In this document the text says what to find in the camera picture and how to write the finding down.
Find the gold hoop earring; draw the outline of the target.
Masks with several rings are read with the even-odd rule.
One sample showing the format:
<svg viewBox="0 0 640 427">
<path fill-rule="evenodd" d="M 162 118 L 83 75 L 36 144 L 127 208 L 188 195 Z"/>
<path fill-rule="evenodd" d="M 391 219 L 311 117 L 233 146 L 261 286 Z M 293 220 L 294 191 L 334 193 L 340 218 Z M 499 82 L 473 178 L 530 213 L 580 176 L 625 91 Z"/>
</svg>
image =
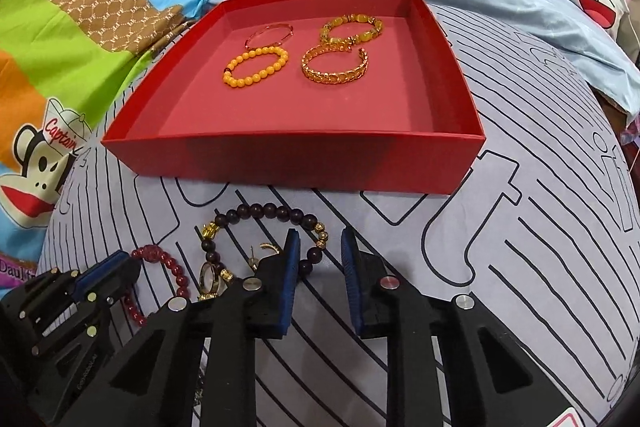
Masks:
<svg viewBox="0 0 640 427">
<path fill-rule="evenodd" d="M 255 253 L 254 247 L 250 247 L 250 257 L 247 259 L 247 264 L 250 269 L 256 273 L 259 268 L 259 263 L 262 260 L 278 255 L 280 252 L 281 249 L 276 245 L 271 243 L 260 243 L 258 246 L 258 253 Z"/>
</svg>

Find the gold chain bangle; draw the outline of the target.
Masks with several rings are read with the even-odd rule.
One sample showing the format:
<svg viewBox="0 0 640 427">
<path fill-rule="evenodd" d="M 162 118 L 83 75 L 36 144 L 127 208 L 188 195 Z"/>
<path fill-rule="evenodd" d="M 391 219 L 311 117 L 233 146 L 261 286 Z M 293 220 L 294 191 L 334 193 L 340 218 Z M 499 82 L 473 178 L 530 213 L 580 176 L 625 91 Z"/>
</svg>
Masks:
<svg viewBox="0 0 640 427">
<path fill-rule="evenodd" d="M 314 83 L 339 86 L 359 80 L 368 71 L 370 57 L 363 48 L 348 44 L 318 44 L 300 59 L 304 77 Z"/>
</svg>

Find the thin gold red bangle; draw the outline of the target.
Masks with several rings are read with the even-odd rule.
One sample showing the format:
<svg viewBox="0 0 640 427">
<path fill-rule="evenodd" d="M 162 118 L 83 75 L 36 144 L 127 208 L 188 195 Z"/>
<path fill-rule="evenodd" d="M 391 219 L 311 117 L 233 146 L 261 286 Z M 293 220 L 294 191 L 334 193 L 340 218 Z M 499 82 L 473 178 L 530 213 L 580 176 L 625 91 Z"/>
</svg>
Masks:
<svg viewBox="0 0 640 427">
<path fill-rule="evenodd" d="M 282 46 L 294 35 L 289 23 L 271 23 L 253 31 L 244 41 L 244 49 L 251 51 L 263 46 Z"/>
</svg>

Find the red jewelry tray box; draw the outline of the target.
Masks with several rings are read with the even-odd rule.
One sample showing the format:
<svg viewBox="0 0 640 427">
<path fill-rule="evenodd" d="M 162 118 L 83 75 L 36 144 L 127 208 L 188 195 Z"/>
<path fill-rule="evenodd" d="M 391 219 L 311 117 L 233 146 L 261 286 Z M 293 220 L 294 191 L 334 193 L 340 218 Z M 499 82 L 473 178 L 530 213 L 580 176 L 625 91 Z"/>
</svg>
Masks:
<svg viewBox="0 0 640 427">
<path fill-rule="evenodd" d="M 369 15 L 366 75 L 306 79 L 332 18 Z M 244 49 L 271 23 L 282 46 Z M 449 194 L 485 141 L 461 68 L 424 0 L 227 0 L 188 30 L 117 113 L 103 145 L 141 176 Z"/>
</svg>

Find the grey striped bed sheet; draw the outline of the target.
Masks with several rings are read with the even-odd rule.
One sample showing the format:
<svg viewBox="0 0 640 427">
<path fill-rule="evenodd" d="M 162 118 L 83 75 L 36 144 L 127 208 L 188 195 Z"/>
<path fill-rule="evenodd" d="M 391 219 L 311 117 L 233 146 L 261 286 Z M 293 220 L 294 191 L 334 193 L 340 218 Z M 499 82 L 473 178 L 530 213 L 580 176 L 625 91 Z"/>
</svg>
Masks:
<svg viewBox="0 0 640 427">
<path fill-rule="evenodd" d="M 596 425 L 639 349 L 639 204 L 626 158 L 563 53 L 488 17 L 443 7 L 436 16 L 486 134 L 451 196 L 142 178 L 91 140 L 63 187 L 40 269 L 87 269 L 155 244 L 195 281 L 195 230 L 216 213 L 243 202 L 298 208 L 326 226 L 330 245 L 297 287 L 288 335 L 257 343 L 259 425 L 386 422 L 386 346 L 350 325 L 344 228 L 422 293 L 480 299 Z"/>
</svg>

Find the colourful monkey cartoon blanket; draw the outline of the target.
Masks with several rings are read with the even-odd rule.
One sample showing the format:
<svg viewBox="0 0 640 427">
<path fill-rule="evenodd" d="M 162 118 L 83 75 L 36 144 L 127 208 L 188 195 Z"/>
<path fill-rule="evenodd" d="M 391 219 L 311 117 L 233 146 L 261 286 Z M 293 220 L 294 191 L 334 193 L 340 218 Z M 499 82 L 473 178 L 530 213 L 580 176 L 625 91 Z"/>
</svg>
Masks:
<svg viewBox="0 0 640 427">
<path fill-rule="evenodd" d="M 208 0 L 1 0 L 1 287 L 37 271 L 62 187 L 114 98 Z"/>
</svg>

